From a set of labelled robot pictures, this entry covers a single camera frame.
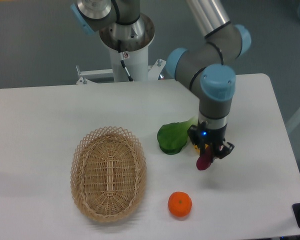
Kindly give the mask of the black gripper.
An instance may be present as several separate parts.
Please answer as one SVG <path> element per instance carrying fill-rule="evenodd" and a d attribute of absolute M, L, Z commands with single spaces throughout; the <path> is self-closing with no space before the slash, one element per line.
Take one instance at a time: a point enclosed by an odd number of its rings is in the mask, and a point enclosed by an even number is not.
<path fill-rule="evenodd" d="M 198 123 L 196 126 L 192 125 L 188 130 L 188 136 L 193 145 L 198 145 L 199 156 L 203 156 L 206 149 L 210 149 L 210 162 L 213 163 L 215 159 L 223 159 L 228 156 L 234 149 L 234 145 L 226 142 L 225 133 L 227 124 L 218 129 L 208 128 L 206 122 Z"/>

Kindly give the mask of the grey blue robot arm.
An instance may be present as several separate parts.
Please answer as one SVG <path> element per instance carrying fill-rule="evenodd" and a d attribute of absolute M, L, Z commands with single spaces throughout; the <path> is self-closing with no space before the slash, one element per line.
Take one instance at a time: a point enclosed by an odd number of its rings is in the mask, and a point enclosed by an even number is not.
<path fill-rule="evenodd" d="M 220 1 L 190 0 L 188 6 L 205 43 L 195 52 L 175 49 L 165 68 L 199 98 L 197 123 L 186 128 L 185 136 L 199 150 L 197 168 L 205 170 L 234 149 L 225 140 L 236 89 L 236 75 L 228 62 L 244 54 L 252 40 L 243 25 L 231 23 Z M 138 0 L 77 0 L 70 8 L 86 34 L 99 33 L 110 53 L 115 82 L 150 79 L 148 46 L 155 28 L 141 13 Z"/>

